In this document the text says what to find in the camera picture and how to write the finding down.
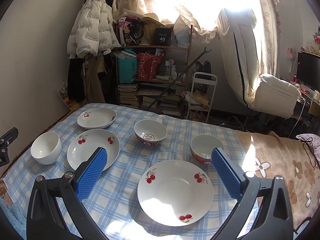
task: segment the teal bag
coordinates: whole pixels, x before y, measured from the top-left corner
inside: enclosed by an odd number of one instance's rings
[[[130,49],[124,50],[137,56],[137,54]],[[132,82],[134,82],[134,80],[137,78],[138,72],[137,57],[129,59],[118,58],[118,70],[120,84],[131,84]]]

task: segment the black box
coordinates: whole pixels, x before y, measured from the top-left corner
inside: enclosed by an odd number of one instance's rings
[[[156,28],[155,45],[170,46],[171,45],[171,29],[170,28]]]

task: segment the blue gripper pad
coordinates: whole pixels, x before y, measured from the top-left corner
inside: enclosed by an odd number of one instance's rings
[[[244,176],[242,175],[243,171],[240,166],[237,167],[221,148],[212,150],[211,161],[229,195],[240,201],[245,183]]]
[[[94,185],[99,179],[103,168],[107,164],[107,152],[101,149],[94,160],[89,164],[81,178],[77,182],[76,196],[79,201],[89,197]]]

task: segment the blue plaid tablecloth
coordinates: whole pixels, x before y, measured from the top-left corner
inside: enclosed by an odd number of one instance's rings
[[[27,215],[31,190],[36,176],[46,179],[60,178],[66,171],[72,171],[67,161],[67,150],[71,141],[84,130],[77,124],[77,117],[84,111],[96,107],[108,107],[116,111],[117,118],[106,129],[117,135],[120,154],[113,165],[104,171],[88,199],[83,200],[89,214],[111,240],[205,240],[210,239],[232,211],[236,200],[232,199],[217,176],[212,165],[200,164],[190,153],[190,142],[199,134],[211,134],[219,138],[225,152],[239,164],[245,152],[236,133],[227,128],[201,122],[180,120],[137,109],[109,104],[88,104],[58,122],[51,129],[59,134],[62,152],[53,165],[41,165],[31,156],[28,149],[4,177],[8,194]],[[148,147],[134,135],[134,124],[143,119],[161,122],[168,130],[167,137],[157,146]],[[150,166],[165,160],[184,160],[203,169],[209,176],[214,190],[212,205],[207,214],[196,223],[183,227],[168,227],[149,218],[141,209],[138,197],[138,182]],[[62,215],[71,231],[79,236],[61,199],[58,203]],[[244,232],[257,214],[257,205],[252,210]]]

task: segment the white bowl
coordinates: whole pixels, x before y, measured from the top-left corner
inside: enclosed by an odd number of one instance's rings
[[[61,153],[61,141],[56,132],[40,135],[31,146],[32,157],[40,164],[54,164]]]
[[[86,130],[103,129],[113,123],[117,114],[110,108],[94,108],[78,116],[77,123]]]
[[[166,127],[154,120],[141,120],[134,125],[134,133],[144,145],[153,146],[167,136]]]
[[[180,227],[201,219],[212,205],[213,188],[198,166],[180,160],[157,163],[138,184],[138,200],[154,221]]]
[[[192,156],[200,163],[210,164],[212,150],[220,147],[224,150],[223,143],[215,136],[200,134],[191,140]]]
[[[109,168],[119,155],[120,143],[118,137],[103,129],[92,129],[78,135],[69,145],[67,160],[71,168],[76,170],[82,162],[85,162],[98,148],[105,148],[107,152],[107,164],[103,170]]]

